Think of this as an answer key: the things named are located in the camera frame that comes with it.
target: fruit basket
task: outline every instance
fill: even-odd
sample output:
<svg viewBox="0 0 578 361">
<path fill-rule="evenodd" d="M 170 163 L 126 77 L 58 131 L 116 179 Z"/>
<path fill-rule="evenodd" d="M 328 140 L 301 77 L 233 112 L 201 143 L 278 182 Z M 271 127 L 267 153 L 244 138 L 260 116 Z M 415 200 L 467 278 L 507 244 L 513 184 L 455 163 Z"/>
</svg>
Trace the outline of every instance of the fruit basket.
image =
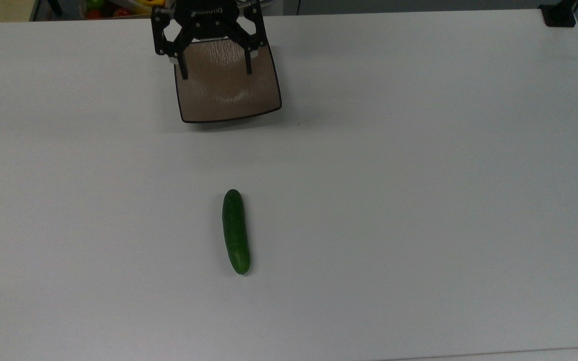
<svg viewBox="0 0 578 361">
<path fill-rule="evenodd" d="M 80 0 L 80 15 L 87 20 L 148 19 L 151 7 L 166 0 Z"/>
</svg>

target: table surface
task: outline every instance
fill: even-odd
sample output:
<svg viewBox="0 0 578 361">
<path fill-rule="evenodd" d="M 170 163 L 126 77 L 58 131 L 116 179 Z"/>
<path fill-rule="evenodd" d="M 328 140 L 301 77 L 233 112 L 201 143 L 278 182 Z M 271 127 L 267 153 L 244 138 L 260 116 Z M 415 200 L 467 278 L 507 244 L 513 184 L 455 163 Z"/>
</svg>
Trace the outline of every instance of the table surface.
<svg viewBox="0 0 578 361">
<path fill-rule="evenodd" d="M 578 347 L 578 27 L 266 26 L 282 110 L 187 125 L 148 20 L 0 24 L 0 359 Z"/>
</svg>

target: cucumber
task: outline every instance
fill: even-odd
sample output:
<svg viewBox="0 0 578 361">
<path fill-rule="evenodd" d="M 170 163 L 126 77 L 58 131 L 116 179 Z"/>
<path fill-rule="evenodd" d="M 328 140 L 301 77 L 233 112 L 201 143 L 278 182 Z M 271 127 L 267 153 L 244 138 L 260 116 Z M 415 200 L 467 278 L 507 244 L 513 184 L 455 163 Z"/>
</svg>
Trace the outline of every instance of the cucumber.
<svg viewBox="0 0 578 361">
<path fill-rule="evenodd" d="M 247 273 L 251 264 L 248 250 L 245 206 L 240 192 L 229 190 L 222 204 L 222 228 L 229 261 L 238 274 Z"/>
</svg>

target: red fruit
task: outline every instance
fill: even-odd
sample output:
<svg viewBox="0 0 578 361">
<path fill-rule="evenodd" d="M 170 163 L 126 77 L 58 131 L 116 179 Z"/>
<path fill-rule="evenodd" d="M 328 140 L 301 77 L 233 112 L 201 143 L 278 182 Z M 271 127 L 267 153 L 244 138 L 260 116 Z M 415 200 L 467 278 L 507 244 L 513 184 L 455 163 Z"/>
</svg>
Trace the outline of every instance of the red fruit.
<svg viewBox="0 0 578 361">
<path fill-rule="evenodd" d="M 103 19 L 104 17 L 101 16 L 101 11 L 99 9 L 93 9 L 86 13 L 87 19 Z"/>
<path fill-rule="evenodd" d="M 116 4 L 111 3 L 111 2 L 104 2 L 104 6 L 101 7 L 101 14 L 104 16 L 104 18 L 112 18 L 113 13 L 118 8 L 119 8 L 119 5 L 116 5 Z"/>
<path fill-rule="evenodd" d="M 130 10 L 124 9 L 124 8 L 119 8 L 117 10 L 115 10 L 115 12 L 113 13 L 113 16 L 115 18 L 120 17 L 120 16 L 131 16 L 133 15 L 133 13 L 130 12 Z"/>
</svg>

